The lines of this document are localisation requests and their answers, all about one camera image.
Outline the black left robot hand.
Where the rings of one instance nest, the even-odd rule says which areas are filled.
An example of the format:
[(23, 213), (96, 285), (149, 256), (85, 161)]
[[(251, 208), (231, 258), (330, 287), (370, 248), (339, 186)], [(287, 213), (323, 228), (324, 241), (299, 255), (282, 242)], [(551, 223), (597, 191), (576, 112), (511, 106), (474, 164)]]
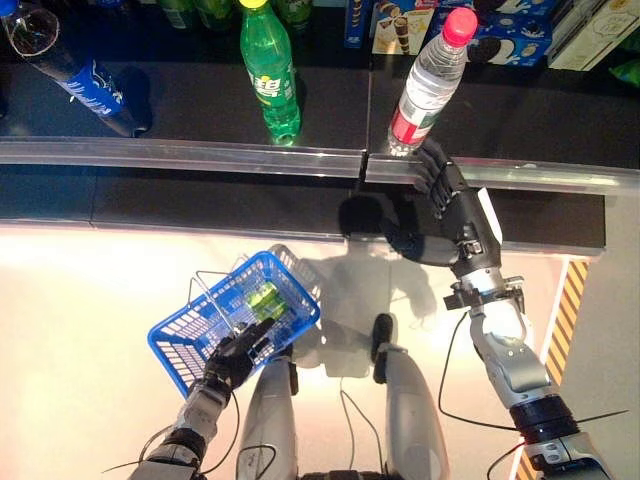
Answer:
[(275, 320), (268, 317), (259, 324), (248, 326), (233, 339), (226, 337), (205, 363), (202, 382), (229, 398), (231, 392), (247, 380), (255, 366), (250, 351), (274, 325)]

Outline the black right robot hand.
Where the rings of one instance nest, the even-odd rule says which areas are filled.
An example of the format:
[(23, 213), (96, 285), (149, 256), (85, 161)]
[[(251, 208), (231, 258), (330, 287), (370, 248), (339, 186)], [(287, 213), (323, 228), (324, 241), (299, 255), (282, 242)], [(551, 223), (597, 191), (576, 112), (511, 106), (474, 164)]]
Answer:
[(449, 267), (458, 277), (485, 268), (499, 268), (500, 242), (478, 191), (468, 185), (459, 167), (430, 138), (410, 157), (417, 161), (415, 188), (426, 197), (441, 235), (411, 232), (384, 218), (381, 230), (390, 246), (407, 260)]

